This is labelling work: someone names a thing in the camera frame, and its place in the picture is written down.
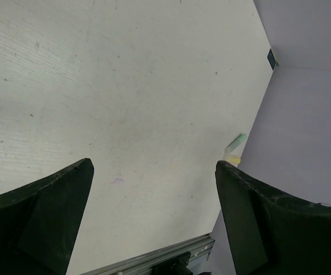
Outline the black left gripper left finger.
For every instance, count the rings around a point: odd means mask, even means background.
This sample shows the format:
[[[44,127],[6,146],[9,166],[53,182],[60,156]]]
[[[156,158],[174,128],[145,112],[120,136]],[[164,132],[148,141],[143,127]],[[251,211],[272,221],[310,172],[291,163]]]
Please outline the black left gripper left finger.
[[[84,158],[0,195],[0,274],[66,274],[92,180]]]

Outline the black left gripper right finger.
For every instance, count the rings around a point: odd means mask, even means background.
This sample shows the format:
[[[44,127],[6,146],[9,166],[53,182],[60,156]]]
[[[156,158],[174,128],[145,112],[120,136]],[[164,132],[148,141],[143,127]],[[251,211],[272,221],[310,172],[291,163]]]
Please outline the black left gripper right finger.
[[[222,160],[215,179],[237,274],[331,274],[331,207]]]

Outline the yellow highlighter pen body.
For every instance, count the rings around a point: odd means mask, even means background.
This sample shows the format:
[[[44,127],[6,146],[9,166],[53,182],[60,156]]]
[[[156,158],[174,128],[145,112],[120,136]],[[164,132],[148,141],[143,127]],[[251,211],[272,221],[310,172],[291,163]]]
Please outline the yellow highlighter pen body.
[[[234,165],[238,165],[241,162],[241,158],[239,156],[232,155],[232,154],[224,155],[223,160],[225,160],[231,164],[234,164]]]

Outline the green highlighter pen body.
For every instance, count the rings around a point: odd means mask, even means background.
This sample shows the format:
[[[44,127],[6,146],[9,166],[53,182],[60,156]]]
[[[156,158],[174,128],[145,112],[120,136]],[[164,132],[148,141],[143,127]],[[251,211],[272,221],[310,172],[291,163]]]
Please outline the green highlighter pen body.
[[[232,153],[236,148],[238,148],[247,138],[245,133],[240,133],[224,150],[226,154]]]

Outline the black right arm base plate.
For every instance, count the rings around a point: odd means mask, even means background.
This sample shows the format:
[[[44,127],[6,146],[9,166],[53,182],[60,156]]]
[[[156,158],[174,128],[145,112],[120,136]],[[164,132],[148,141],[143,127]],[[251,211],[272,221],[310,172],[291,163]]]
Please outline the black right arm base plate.
[[[168,259],[152,268],[152,275],[193,275],[189,270],[188,262],[191,253],[185,252],[174,258]]]

